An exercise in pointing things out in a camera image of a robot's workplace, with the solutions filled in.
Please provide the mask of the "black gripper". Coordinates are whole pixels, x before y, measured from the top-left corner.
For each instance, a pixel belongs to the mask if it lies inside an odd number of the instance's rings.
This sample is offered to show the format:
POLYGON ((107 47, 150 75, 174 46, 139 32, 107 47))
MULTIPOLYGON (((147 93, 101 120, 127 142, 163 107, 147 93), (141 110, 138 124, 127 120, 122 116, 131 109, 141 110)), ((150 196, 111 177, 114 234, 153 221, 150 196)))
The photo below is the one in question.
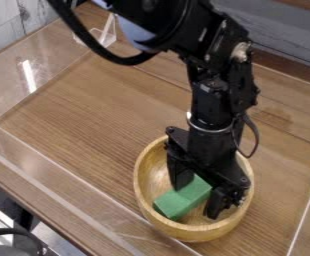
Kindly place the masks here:
POLYGON ((189 129, 169 127, 166 135, 167 168, 171 185, 181 190, 198 175, 211 186, 205 215, 217 219, 233 205, 239 206, 252 187, 237 154, 245 120, 230 119, 221 127, 187 117, 189 129))

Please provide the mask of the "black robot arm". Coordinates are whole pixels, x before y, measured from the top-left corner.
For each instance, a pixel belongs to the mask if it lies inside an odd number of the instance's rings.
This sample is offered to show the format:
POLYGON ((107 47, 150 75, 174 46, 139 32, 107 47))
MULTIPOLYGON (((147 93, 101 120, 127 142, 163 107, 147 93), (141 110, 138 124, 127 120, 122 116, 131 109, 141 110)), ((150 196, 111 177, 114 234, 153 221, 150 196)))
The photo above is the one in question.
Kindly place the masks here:
POLYGON ((242 204, 252 188, 237 156, 243 128, 256 129, 247 111, 261 90, 253 75, 253 42, 247 29, 210 0, 94 0, 119 18, 121 29, 139 53, 122 57, 95 39, 63 0, 47 0, 86 46, 125 66, 171 51, 187 67, 191 87, 189 128, 166 128, 167 170, 173 189, 195 178, 210 186, 205 216, 242 204))

